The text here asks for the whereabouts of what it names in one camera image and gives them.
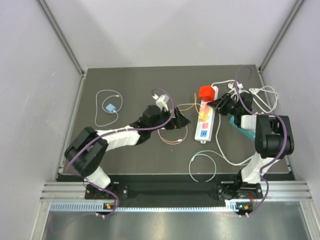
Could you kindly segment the yellow usb charger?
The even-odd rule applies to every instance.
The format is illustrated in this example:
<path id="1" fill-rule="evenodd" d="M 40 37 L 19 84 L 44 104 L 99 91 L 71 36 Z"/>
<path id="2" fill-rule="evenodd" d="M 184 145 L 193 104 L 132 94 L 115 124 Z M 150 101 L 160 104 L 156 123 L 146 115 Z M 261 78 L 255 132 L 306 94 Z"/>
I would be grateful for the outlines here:
<path id="1" fill-rule="evenodd" d="M 207 121 L 207 118 L 208 118 L 208 114 L 204 111 L 201 111 L 198 115 L 198 119 L 201 120 L 201 121 Z"/>

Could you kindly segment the white power strip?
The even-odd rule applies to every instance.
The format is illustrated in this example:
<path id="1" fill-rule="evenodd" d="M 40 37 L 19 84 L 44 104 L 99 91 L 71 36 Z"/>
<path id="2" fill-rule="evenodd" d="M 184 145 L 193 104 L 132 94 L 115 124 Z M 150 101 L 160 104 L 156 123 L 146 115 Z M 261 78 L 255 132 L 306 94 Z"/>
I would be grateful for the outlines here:
<path id="1" fill-rule="evenodd" d="M 212 87 L 215 89 L 215 99 L 214 100 L 216 100 L 218 98 L 219 89 L 217 86 L 212 86 Z M 204 102 L 203 100 L 201 100 L 200 107 L 201 107 L 201 105 L 206 105 L 207 103 L 208 102 Z M 200 142 L 201 144 L 205 144 L 207 142 L 210 142 L 212 139 L 212 132 L 213 132 L 213 128 L 214 128 L 214 120 L 215 120 L 215 113 L 216 112 L 211 106 L 209 106 L 209 107 L 210 107 L 210 110 L 207 114 L 207 121 L 199 120 L 199 116 L 197 119 L 194 139 L 196 141 Z"/>

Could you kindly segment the light blue usb charger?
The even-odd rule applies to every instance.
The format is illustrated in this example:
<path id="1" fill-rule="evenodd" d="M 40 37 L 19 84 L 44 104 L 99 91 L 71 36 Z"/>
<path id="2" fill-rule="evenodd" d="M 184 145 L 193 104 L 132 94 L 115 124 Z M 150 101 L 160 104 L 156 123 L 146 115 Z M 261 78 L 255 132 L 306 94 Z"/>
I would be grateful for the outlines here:
<path id="1" fill-rule="evenodd" d="M 113 104 L 108 104 L 104 110 L 107 112 L 107 113 L 110 113 L 110 114 L 114 114 L 117 112 L 117 108 L 113 105 Z"/>

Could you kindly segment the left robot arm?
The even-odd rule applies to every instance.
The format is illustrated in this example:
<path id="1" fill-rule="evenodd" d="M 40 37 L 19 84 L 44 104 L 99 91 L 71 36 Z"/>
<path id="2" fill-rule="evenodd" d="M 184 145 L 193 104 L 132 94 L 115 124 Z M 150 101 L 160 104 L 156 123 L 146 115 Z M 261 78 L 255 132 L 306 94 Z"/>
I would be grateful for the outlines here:
<path id="1" fill-rule="evenodd" d="M 177 107 L 170 112 L 153 104 L 137 121 L 125 127 L 106 131 L 85 127 L 64 152 L 69 161 L 67 167 L 72 166 L 81 177 L 96 186 L 96 192 L 102 198 L 109 198 L 114 187 L 100 167 L 105 152 L 140 145 L 151 137 L 153 131 L 181 129 L 190 123 Z"/>

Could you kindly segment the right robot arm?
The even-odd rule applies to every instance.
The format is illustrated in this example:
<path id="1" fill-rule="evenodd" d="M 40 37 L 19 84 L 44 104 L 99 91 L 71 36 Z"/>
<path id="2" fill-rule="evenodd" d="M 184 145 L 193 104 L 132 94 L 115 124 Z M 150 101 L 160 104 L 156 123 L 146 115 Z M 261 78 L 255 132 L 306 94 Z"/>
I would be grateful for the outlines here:
<path id="1" fill-rule="evenodd" d="M 285 156 L 291 155 L 295 148 L 289 117 L 253 113 L 253 100 L 251 93 L 240 93 L 238 100 L 234 100 L 230 93 L 225 93 L 208 103 L 220 115 L 232 115 L 237 128 L 255 134 L 255 154 L 239 172 L 239 182 L 233 185 L 233 192 L 239 198 L 249 195 L 252 191 L 251 184 L 260 183 L 269 168 Z"/>

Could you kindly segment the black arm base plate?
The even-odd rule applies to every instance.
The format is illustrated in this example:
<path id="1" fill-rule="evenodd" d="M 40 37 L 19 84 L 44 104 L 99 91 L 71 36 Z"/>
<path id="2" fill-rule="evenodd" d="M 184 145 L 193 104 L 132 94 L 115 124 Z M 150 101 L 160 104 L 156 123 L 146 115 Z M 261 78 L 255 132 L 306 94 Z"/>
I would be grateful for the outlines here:
<path id="1" fill-rule="evenodd" d="M 239 186 L 233 182 L 120 182 L 111 183 L 108 191 L 121 201 L 146 197 L 199 197 L 204 195 L 210 200 L 233 200 L 263 197 L 259 183 Z"/>

